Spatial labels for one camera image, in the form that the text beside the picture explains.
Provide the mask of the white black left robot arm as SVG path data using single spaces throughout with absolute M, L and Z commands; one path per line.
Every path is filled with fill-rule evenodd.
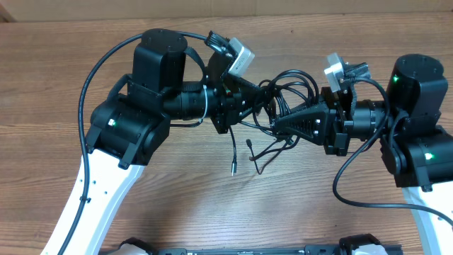
M 45 254 L 97 254 L 125 196 L 171 128 L 210 119 L 230 132 L 266 100 L 243 74 L 254 53 L 236 38 L 210 32 L 207 62 L 188 44 L 189 32 L 155 28 L 132 37 L 132 71 L 123 75 L 78 124 L 81 165 Z

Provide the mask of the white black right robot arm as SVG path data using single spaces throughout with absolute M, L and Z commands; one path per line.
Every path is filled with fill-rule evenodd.
M 421 54 L 399 57 L 381 101 L 357 99 L 355 85 L 371 83 L 366 63 L 349 64 L 329 55 L 328 86 L 274 122 L 327 154 L 345 156 L 353 139 L 362 148 L 380 143 L 382 161 L 411 210 L 425 254 L 452 253 L 452 136 L 438 123 L 448 90 L 441 62 Z

